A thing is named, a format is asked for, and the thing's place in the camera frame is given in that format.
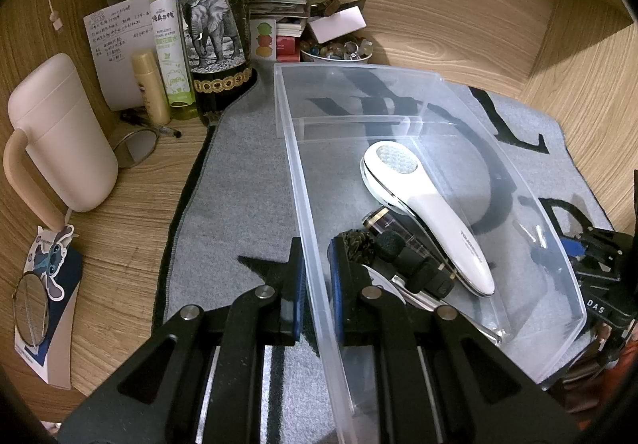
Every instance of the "handwritten note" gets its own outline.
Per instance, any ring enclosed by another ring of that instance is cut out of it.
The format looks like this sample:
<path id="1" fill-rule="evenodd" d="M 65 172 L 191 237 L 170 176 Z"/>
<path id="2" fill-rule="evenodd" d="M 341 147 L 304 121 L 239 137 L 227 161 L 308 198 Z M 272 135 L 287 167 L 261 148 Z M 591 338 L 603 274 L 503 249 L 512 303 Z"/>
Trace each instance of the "handwritten note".
<path id="1" fill-rule="evenodd" d="M 106 103 L 113 111 L 143 104 L 130 56 L 155 48 L 149 0 L 127 0 L 86 16 L 95 69 Z"/>

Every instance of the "elephant label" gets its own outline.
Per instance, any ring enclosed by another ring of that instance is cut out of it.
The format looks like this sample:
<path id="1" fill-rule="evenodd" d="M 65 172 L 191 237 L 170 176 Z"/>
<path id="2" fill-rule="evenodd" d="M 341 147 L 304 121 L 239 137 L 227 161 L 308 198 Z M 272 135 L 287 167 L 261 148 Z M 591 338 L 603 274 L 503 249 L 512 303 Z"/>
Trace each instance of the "elephant label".
<path id="1" fill-rule="evenodd" d="M 246 62 L 228 0 L 179 0 L 184 41 L 193 73 L 217 73 Z"/>

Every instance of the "mug handle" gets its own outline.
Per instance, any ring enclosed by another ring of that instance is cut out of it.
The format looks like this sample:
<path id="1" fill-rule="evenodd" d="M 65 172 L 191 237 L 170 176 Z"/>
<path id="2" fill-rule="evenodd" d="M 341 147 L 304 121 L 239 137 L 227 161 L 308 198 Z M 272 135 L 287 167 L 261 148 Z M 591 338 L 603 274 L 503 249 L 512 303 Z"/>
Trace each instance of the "mug handle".
<path id="1" fill-rule="evenodd" d="M 27 134 L 22 129 L 12 132 L 4 146 L 4 175 L 20 198 L 44 224 L 53 231 L 62 231 L 66 224 L 65 216 L 36 185 L 22 164 L 22 155 L 28 144 Z"/>

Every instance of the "round mirror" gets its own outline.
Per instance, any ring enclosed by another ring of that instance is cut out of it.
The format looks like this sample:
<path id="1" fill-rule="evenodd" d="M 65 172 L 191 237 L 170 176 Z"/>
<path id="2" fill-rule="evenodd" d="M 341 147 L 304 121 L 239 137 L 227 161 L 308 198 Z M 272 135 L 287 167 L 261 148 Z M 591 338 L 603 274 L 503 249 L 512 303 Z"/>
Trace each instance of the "round mirror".
<path id="1" fill-rule="evenodd" d="M 29 346 L 40 345 L 49 327 L 49 297 L 39 277 L 23 274 L 14 293 L 14 321 L 22 340 Z"/>
<path id="2" fill-rule="evenodd" d="M 117 165 L 129 169 L 144 161 L 155 150 L 157 133 L 148 128 L 134 130 L 124 136 L 114 147 Z"/>

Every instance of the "bowl of marbles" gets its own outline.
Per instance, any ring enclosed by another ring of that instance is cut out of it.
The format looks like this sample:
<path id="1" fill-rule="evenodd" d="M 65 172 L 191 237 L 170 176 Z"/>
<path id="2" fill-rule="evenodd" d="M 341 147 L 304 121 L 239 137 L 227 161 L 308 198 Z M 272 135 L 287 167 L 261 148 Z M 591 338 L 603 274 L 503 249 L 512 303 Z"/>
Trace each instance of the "bowl of marbles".
<path id="1" fill-rule="evenodd" d="M 299 43 L 304 62 L 358 62 L 368 63 L 372 56 L 372 43 L 352 34 L 338 37 L 323 44 L 311 39 Z"/>

